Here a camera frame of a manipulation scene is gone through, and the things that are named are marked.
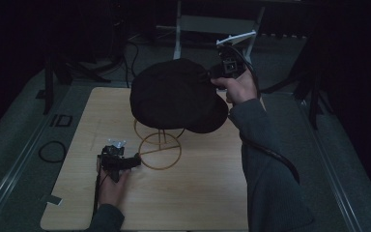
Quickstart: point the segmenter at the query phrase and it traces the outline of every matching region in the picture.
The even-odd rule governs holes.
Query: wooden tabletop
[[[81,230],[89,226],[97,155],[109,138],[127,142],[126,157],[138,152],[142,139],[134,130],[129,93],[130,89],[119,88],[93,90],[52,192],[63,201],[59,206],[47,204],[42,229]],[[136,128],[141,136],[151,132],[141,124]],[[142,165],[132,169],[120,207],[126,217],[122,230],[246,230],[246,182],[238,130],[227,119],[212,133],[186,130],[178,140],[182,154],[172,167],[154,170]],[[159,166],[178,154],[177,148],[147,155],[147,159]]]

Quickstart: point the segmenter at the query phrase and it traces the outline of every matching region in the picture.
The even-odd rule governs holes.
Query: gray sleeve
[[[100,205],[86,232],[120,231],[125,217],[119,209],[112,205]]]
[[[236,105],[229,118],[245,139],[280,153],[275,131],[260,101]],[[314,218],[289,168],[246,144],[242,146],[242,161],[249,231],[312,231]]]

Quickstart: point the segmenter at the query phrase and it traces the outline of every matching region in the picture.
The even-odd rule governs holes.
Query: black hat
[[[131,112],[143,125],[208,133],[220,128],[227,103],[216,93],[208,72],[181,58],[158,63],[141,72],[131,85]]]

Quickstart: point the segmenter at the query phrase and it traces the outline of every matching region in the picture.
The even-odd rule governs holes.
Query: hand
[[[110,176],[101,168],[100,182],[102,182],[99,189],[99,204],[110,204],[118,208],[120,202],[123,200],[126,190],[126,181],[130,170],[124,170],[120,175],[118,183],[115,183]]]
[[[220,77],[211,79],[211,82],[227,89],[226,96],[229,103],[239,104],[257,98],[257,88],[249,70],[245,70],[237,79]]]

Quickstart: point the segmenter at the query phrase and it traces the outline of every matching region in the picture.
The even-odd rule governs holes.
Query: gray floor
[[[148,66],[172,59],[173,46],[139,44],[134,63],[136,73]],[[305,40],[256,40],[252,61],[260,77],[261,88],[285,78]],[[128,62],[135,47],[128,46]],[[212,48],[183,47],[182,57],[209,68],[219,60]],[[47,163],[38,156],[43,144],[59,140],[68,148],[85,103],[95,86],[125,87],[125,70],[102,74],[111,84],[98,84],[76,76],[72,86],[56,84],[56,103],[43,116],[43,101],[36,100],[43,88],[43,72],[31,79],[0,121],[0,231],[42,231],[40,220],[61,163]],[[297,167],[305,201],[317,220],[316,231],[371,231],[371,184],[346,133],[334,115],[326,110],[318,115],[318,130],[307,117],[307,102],[291,95],[295,83],[277,93],[264,95],[281,141],[284,155]],[[71,126],[51,127],[55,114],[72,116]],[[43,150],[50,159],[60,159],[62,150],[50,145]]]

